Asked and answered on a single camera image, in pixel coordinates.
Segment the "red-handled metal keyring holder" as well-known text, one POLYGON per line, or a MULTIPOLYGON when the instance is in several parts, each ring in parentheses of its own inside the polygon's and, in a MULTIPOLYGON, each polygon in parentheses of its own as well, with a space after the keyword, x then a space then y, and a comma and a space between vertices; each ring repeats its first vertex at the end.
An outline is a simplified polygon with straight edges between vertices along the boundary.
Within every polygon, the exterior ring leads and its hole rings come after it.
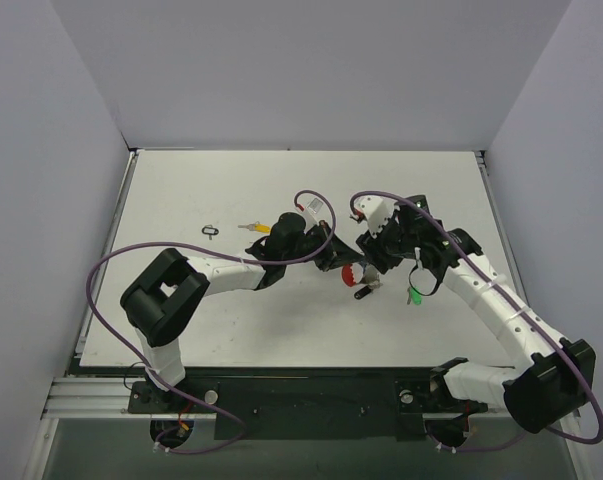
POLYGON ((377 289, 381 286, 379 271, 367 262, 356 262, 343 266, 341 278, 350 288, 370 287, 371 289, 377 289))

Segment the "key with green tag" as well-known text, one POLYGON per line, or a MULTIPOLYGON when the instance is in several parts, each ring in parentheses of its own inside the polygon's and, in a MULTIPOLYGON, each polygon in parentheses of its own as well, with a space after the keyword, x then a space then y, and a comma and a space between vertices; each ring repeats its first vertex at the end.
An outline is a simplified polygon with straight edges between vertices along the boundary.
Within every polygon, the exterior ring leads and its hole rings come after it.
POLYGON ((423 301, 422 294, 414 287, 409 286, 407 289, 406 304, 420 306, 422 304, 422 301, 423 301))

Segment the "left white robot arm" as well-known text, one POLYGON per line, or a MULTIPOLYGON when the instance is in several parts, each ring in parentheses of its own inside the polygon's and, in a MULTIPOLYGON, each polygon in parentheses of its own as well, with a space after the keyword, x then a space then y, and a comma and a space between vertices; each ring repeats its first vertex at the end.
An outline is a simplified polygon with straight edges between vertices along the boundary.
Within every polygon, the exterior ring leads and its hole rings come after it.
POLYGON ((187 397, 178 338, 204 297, 269 288, 285 274, 285 262, 311 261, 323 271, 357 263, 363 256, 332 233, 323 220, 284 213, 270 233, 246 249, 257 264, 160 252, 124 291, 120 305, 141 342, 153 384, 151 399, 162 410, 181 408, 187 397))

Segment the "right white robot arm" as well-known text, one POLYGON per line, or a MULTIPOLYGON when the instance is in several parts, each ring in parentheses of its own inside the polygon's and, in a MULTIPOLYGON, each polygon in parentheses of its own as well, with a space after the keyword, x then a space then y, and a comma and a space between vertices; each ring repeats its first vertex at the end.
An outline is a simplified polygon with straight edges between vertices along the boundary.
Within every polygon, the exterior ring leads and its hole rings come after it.
POLYGON ((575 410, 600 407, 592 392, 596 354, 584 340, 570 341, 550 327, 498 274, 464 230, 446 230, 424 196, 395 197, 363 191, 350 200, 352 217, 367 226, 357 239, 365 259, 385 274, 404 260, 426 271, 436 288, 463 300, 500 343, 508 367, 455 358, 434 368, 430 402, 449 409, 459 401, 504 408, 525 431, 538 433, 575 410))

